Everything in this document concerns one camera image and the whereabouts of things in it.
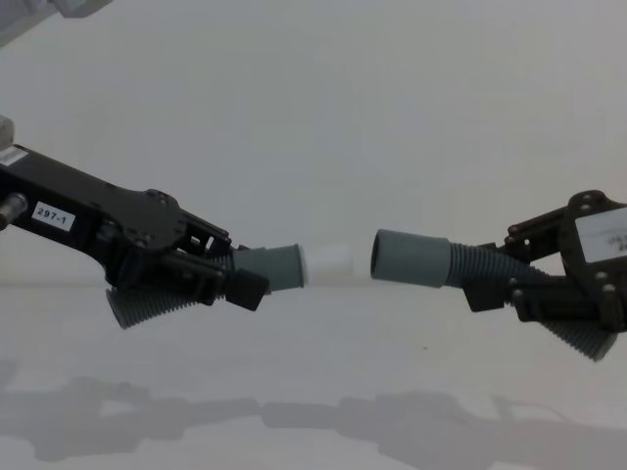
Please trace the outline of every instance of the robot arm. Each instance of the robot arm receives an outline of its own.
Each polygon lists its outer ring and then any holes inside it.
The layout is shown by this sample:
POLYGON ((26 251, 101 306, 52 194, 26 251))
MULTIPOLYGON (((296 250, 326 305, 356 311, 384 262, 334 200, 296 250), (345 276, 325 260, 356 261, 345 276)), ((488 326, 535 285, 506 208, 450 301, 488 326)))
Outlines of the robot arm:
POLYGON ((130 191, 13 144, 0 117, 0 229, 12 224, 99 262, 122 328, 224 298, 249 310, 305 285, 297 245, 234 248, 228 232, 161 191, 130 191))
POLYGON ((446 239, 381 230, 375 279, 464 290, 472 311, 515 307, 580 353, 600 360, 627 330, 627 205, 601 191, 508 230, 505 244, 468 247, 446 239), (559 253, 564 275, 531 262, 559 253))

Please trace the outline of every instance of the gray tube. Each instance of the gray tube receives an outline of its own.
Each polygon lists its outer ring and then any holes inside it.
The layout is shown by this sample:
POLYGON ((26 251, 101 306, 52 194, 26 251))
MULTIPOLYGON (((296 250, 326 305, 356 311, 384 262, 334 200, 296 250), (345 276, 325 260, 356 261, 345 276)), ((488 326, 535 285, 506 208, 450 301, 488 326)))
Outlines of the gray tube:
POLYGON ((446 238, 379 230, 372 247, 373 279, 442 287, 449 277, 451 243, 446 238))
POLYGON ((267 278, 271 292, 305 286, 301 247, 298 245, 234 252, 233 268, 245 269, 267 278))
POLYGON ((500 252, 389 230, 377 232, 370 275, 373 279, 435 288, 462 287, 485 278, 524 280, 547 276, 500 252))

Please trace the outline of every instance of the white tabletop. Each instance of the white tabletop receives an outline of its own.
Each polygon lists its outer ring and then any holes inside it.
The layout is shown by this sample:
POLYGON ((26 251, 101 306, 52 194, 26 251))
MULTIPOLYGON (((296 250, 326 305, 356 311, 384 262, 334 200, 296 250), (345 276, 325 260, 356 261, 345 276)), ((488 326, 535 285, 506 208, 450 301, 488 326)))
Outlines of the white tabletop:
MULTIPOLYGON (((0 50, 0 114, 20 143, 169 192, 248 246, 378 228, 487 243, 582 190, 627 201, 624 14, 118 0, 0 50)), ((0 298, 7 468, 624 467, 624 341, 592 364, 510 309, 392 285, 122 332, 89 258, 8 230, 0 266, 21 286, 0 298)))

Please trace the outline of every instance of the label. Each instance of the label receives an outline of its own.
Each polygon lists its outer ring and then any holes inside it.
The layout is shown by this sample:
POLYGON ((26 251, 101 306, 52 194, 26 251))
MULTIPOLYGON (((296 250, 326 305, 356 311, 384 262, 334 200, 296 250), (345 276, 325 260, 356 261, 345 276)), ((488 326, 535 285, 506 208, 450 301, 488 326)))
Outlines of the label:
POLYGON ((72 229, 76 216, 39 202, 32 213, 32 219, 69 232, 72 229))
POLYGON ((0 164, 4 166, 11 166, 18 160, 21 160, 28 152, 25 152, 22 149, 18 149, 17 147, 9 147, 6 150, 0 152, 0 164))
POLYGON ((586 262, 627 257, 627 208, 575 220, 586 262))

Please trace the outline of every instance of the white cylindrical object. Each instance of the white cylindrical object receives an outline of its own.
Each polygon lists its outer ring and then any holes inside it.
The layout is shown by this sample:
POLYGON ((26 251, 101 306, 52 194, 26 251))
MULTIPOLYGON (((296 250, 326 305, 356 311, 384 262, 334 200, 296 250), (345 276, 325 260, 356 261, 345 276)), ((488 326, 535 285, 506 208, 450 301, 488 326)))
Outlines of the white cylindrical object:
POLYGON ((355 249, 348 243, 301 247, 305 283, 311 287, 356 286, 370 282, 356 269, 355 249))

